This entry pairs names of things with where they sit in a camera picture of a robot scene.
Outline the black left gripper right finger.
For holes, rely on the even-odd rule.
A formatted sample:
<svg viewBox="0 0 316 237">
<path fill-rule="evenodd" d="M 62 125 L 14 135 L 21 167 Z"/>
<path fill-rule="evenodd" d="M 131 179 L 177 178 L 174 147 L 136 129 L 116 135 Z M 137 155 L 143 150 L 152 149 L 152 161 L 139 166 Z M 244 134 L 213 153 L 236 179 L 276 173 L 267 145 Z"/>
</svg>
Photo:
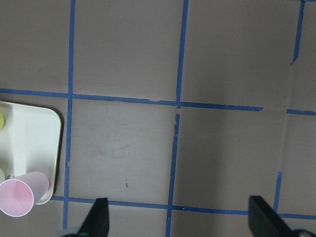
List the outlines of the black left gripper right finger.
<svg viewBox="0 0 316 237">
<path fill-rule="evenodd" d="M 301 232 L 289 228 L 261 196 L 248 199 L 248 227 L 254 237 L 299 237 Z"/>
</svg>

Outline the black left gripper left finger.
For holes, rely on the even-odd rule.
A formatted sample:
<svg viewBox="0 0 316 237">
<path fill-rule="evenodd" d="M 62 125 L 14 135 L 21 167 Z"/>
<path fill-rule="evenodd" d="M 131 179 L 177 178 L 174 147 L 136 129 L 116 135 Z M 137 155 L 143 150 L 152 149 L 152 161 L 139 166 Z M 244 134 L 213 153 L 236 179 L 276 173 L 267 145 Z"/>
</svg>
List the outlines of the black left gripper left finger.
<svg viewBox="0 0 316 237">
<path fill-rule="evenodd" d="M 78 237 L 107 237 L 109 234 L 109 204 L 107 198 L 97 198 L 77 232 Z"/>
</svg>

